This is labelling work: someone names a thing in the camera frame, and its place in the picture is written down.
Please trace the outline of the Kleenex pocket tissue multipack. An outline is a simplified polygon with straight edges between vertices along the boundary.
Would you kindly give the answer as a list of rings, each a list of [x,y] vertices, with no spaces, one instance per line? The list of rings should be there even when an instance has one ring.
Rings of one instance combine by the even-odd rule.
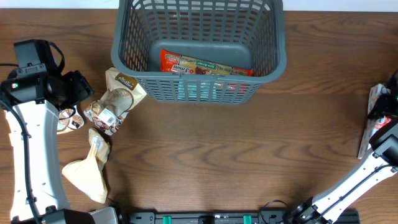
[[[383,84],[377,84],[370,89],[368,98],[368,114],[370,114],[376,101],[382,94],[389,94],[390,89],[386,88]],[[368,119],[366,123],[366,128],[364,129],[363,137],[358,152],[358,159],[362,159],[366,151],[371,148],[369,144],[370,138],[384,125],[391,121],[390,118],[382,116],[381,118]]]

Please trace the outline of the Pantree mushroom pouch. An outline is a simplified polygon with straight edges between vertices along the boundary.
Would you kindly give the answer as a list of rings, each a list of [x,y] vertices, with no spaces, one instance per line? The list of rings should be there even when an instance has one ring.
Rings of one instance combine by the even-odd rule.
[[[89,104],[84,115],[111,136],[123,125],[129,111],[137,106],[147,95],[146,91],[133,77],[122,74],[116,68],[105,72],[107,90],[104,95]]]
[[[83,127],[84,120],[76,106],[67,108],[58,114],[57,134],[65,134]]]

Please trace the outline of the beige pouch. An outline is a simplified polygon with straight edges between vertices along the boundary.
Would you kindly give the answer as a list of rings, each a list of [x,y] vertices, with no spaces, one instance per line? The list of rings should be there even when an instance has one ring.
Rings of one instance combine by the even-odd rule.
[[[90,150],[83,160],[73,161],[62,169],[62,174],[90,199],[105,203],[108,190],[103,178],[103,168],[108,161],[110,144],[95,128],[89,129]]]

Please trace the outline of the San Remo spaghetti packet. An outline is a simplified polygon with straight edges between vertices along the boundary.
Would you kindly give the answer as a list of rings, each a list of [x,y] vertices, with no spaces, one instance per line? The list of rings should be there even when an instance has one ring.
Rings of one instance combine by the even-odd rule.
[[[191,75],[237,75],[251,77],[254,70],[208,62],[162,49],[160,51],[160,71]]]

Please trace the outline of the mint green wipes pack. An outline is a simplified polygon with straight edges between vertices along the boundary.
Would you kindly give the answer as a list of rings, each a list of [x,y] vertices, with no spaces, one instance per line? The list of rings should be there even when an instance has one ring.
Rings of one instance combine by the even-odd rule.
[[[202,82],[179,82],[177,87],[177,99],[185,101],[208,101],[217,99],[216,86]]]

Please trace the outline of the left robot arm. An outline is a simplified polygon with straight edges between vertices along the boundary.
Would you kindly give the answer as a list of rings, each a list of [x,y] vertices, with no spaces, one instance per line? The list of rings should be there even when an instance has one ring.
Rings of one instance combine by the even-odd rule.
[[[57,149],[59,114],[93,94],[78,71],[63,74],[47,40],[14,44],[15,69],[1,82],[1,108],[10,127],[14,153],[11,223],[93,223],[87,212],[70,209]]]

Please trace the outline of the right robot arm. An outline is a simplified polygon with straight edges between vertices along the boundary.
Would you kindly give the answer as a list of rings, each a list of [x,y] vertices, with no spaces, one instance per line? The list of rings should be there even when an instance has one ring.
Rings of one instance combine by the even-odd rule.
[[[289,223],[335,223],[360,196],[397,174],[397,73],[387,87],[391,92],[376,100],[368,118],[390,115],[391,121],[371,136],[371,148],[359,164],[336,185],[300,204],[288,217]]]

